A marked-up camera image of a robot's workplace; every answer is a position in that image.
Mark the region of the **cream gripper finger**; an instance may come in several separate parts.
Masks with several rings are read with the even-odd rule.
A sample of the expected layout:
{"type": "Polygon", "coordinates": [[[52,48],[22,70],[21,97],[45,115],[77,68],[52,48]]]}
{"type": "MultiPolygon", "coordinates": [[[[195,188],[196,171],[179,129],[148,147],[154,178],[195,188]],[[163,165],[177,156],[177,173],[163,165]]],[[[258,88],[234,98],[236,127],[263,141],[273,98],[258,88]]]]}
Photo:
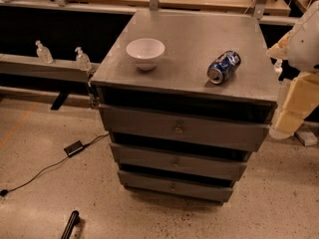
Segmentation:
{"type": "Polygon", "coordinates": [[[276,44],[269,48],[266,55],[276,60],[287,60],[287,50],[290,34],[286,33],[276,44]]]}
{"type": "Polygon", "coordinates": [[[319,75],[301,73],[285,80],[279,92],[269,134],[275,139],[292,136],[304,120],[319,106],[319,75]]]}

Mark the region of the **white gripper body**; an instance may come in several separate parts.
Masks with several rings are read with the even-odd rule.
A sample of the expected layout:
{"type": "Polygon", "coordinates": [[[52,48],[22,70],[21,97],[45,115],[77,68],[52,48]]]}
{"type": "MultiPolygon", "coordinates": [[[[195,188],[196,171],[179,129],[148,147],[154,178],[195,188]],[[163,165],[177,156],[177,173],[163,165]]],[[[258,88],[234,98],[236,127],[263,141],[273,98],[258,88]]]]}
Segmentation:
{"type": "Polygon", "coordinates": [[[280,58],[291,63],[299,63],[300,55],[298,49],[297,32],[288,31],[279,41],[280,58]]]}

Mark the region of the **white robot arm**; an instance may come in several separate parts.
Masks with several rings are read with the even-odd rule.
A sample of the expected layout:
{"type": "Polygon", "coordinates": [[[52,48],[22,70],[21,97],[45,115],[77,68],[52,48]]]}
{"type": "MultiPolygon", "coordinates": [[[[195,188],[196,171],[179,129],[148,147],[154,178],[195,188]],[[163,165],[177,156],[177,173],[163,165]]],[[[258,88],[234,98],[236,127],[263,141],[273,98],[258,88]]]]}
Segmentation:
{"type": "Polygon", "coordinates": [[[286,61],[300,74],[284,80],[269,134],[276,139],[292,136],[319,106],[319,1],[315,1],[266,56],[286,61]]]}

